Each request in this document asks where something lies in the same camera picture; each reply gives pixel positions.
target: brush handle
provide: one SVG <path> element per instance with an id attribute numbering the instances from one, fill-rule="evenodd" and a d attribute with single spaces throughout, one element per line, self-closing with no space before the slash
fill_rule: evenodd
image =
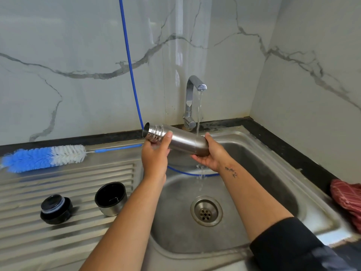
<path id="1" fill-rule="evenodd" d="M 120 146 L 120 147 L 115 147 L 115 148 L 103 148 L 103 149 L 97 149 L 94 150 L 94 153 L 103 153 L 103 152 L 108 152 L 108 151 L 113 151 L 113 150 L 120 150 L 120 149 L 128 149 L 128 148 L 134 148 L 134 147 L 141 147 L 143 144 L 137 144 L 137 145 L 126 145 L 126 146 Z"/>

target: tattoo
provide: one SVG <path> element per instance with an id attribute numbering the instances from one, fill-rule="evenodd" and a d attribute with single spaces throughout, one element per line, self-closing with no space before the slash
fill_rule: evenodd
<path id="1" fill-rule="evenodd" d="M 235 172 L 232 168 L 228 168 L 228 167 L 224 167 L 227 171 L 231 171 L 232 172 L 232 176 L 235 178 L 237 177 L 237 172 Z"/>

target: stainless steel bottle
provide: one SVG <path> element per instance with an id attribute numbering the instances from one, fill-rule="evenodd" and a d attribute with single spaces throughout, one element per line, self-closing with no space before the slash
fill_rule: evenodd
<path id="1" fill-rule="evenodd" d="M 173 132 L 169 148 L 201 157 L 209 155 L 208 142 L 203 136 L 197 136 L 173 126 L 146 123 L 143 129 L 143 138 L 153 143 L 160 143 L 168 131 Z"/>

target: forearm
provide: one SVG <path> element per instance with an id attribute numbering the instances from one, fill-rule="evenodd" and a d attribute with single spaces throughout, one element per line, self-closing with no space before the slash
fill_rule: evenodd
<path id="1" fill-rule="evenodd" d="M 250 241 L 271 225 L 293 216 L 234 159 L 229 157 L 221 162 L 219 173 L 231 194 Z"/>
<path id="2" fill-rule="evenodd" d="M 164 181 L 145 178 L 81 270 L 140 270 Z"/>

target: blue and white bottle brush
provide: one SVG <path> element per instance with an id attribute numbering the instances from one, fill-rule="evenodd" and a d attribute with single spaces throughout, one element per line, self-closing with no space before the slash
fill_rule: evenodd
<path id="1" fill-rule="evenodd" d="M 2 157 L 0 169 L 7 167 L 9 172 L 21 173 L 39 168 L 81 163 L 87 153 L 102 153 L 140 146 L 142 146 L 142 144 L 97 149 L 89 152 L 86 151 L 83 145 L 61 145 L 29 150 L 19 149 L 12 154 L 7 154 Z"/>

